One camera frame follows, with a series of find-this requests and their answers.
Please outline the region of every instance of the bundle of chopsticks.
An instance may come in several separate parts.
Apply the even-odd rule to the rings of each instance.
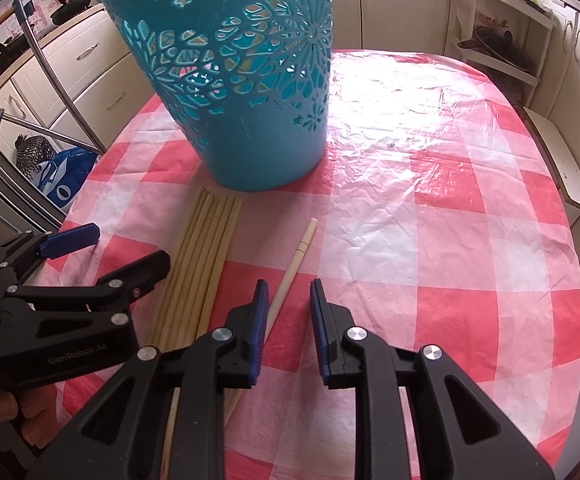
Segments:
[[[159,296],[150,344],[162,352],[190,346],[208,331],[212,307],[230,240],[241,211],[238,196],[217,196],[199,190],[183,231],[180,248]],[[283,279],[276,289],[267,315],[265,339],[278,317],[303,257],[317,228],[311,219],[296,248]],[[241,390],[228,390],[225,423],[236,407]],[[163,450],[162,478],[167,477],[180,391],[175,391],[170,408]]]
[[[212,306],[243,200],[199,190],[183,240],[157,303],[151,344],[190,346],[208,330]]]

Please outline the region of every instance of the drawer handle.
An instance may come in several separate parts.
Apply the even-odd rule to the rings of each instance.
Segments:
[[[25,110],[23,110],[23,107],[21,106],[20,102],[18,101],[18,99],[16,97],[14,97],[13,95],[10,95],[7,98],[7,101],[10,103],[10,108],[12,108],[12,110],[14,110],[14,105],[12,104],[12,102],[14,102],[14,104],[16,105],[16,108],[18,108],[18,110],[20,111],[20,115],[19,117],[23,120],[25,120],[27,118],[27,114],[25,113]]]
[[[78,56],[76,56],[76,60],[77,61],[81,61],[84,57],[88,56],[89,54],[92,53],[92,51],[98,46],[98,43],[92,45],[90,48],[88,48],[85,52],[83,52],[83,54],[79,54]]]
[[[577,57],[577,45],[579,44],[579,35],[580,29],[577,31],[577,37],[574,40],[574,51],[572,52],[574,55],[574,61],[576,61],[578,65],[580,65],[580,57]]]
[[[127,95],[127,92],[123,92],[121,97],[119,97],[116,101],[114,101],[111,105],[107,107],[108,110],[111,110],[114,105],[116,105],[121,99],[123,99]]]
[[[566,23],[566,26],[563,29],[563,39],[561,40],[561,46],[563,47],[564,52],[568,51],[566,48],[566,35],[568,34],[568,27],[572,29],[572,33],[574,34],[574,23],[572,23],[571,20],[568,20],[568,23]]]

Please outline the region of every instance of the plastic tablecloth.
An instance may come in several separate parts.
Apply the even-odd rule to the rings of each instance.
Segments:
[[[329,301],[391,345],[444,348],[554,464],[580,386],[580,273],[550,174],[523,123],[475,69],[425,54],[333,56],[327,152],[301,180],[241,194],[211,319],[273,295],[308,220],[319,228],[265,345],[259,383],[226,429],[230,479],[354,474],[353,390],[321,382],[308,305]],[[99,244],[48,262],[39,283],[89,285],[176,248],[199,186],[217,189],[158,98],[124,129],[64,228]],[[156,293],[134,308],[145,341]],[[114,370],[58,386],[65,422]],[[411,423],[409,443],[414,445]],[[411,459],[419,475],[416,457]]]

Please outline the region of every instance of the frying pan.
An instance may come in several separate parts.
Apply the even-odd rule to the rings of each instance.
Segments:
[[[485,50],[490,56],[512,65],[522,72],[531,73],[532,61],[526,53],[512,41],[512,33],[507,30],[505,35],[499,36],[489,27],[477,27],[474,29],[475,40],[462,41],[459,48]]]
[[[0,75],[8,69],[13,62],[21,57],[28,49],[29,44],[25,34],[20,32],[13,38],[7,38],[3,43],[0,43]]]
[[[60,7],[50,16],[54,25],[63,25],[77,14],[83,12],[92,3],[92,0],[57,0]]]

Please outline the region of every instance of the rolling pin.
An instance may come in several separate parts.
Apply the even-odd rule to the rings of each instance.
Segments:
[[[25,4],[25,6],[23,7],[23,9],[25,9],[25,15],[26,16],[31,16],[34,13],[34,3],[32,0],[30,0],[29,2],[27,2]],[[12,14],[14,13],[14,7],[11,7],[10,9],[7,9],[6,12],[4,12],[3,14],[0,15],[0,26],[3,25],[3,23],[5,23],[5,21],[12,16]]]

